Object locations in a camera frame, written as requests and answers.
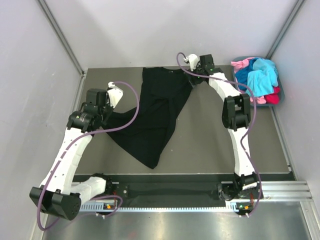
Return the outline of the black t shirt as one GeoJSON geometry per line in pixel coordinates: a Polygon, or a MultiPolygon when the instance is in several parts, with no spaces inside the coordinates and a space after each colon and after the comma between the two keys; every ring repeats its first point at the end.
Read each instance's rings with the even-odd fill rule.
{"type": "Polygon", "coordinates": [[[139,109],[113,112],[103,128],[121,127],[137,114],[131,125],[108,135],[140,163],[154,169],[192,89],[187,74],[181,69],[144,68],[139,109]]]}

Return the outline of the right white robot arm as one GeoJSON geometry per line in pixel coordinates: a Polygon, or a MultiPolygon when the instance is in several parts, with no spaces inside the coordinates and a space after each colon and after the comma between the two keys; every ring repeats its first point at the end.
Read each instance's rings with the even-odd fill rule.
{"type": "Polygon", "coordinates": [[[190,54],[183,60],[189,65],[191,83],[197,85],[206,81],[223,100],[221,120],[231,138],[235,164],[234,179],[231,184],[219,186],[220,196],[227,201],[235,198],[260,199],[261,178],[252,163],[248,140],[252,123],[250,96],[237,90],[235,83],[215,68],[212,55],[190,54]]]}

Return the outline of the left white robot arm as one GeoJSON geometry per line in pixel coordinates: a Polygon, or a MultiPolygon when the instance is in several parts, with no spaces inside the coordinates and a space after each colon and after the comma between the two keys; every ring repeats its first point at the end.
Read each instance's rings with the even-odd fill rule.
{"type": "Polygon", "coordinates": [[[86,147],[122,97],[123,91],[113,84],[106,90],[91,88],[80,110],[69,116],[50,172],[40,186],[32,187],[29,193],[41,213],[73,220],[84,203],[98,195],[106,199],[113,194],[111,178],[102,173],[95,173],[76,186],[72,183],[86,147]]]}

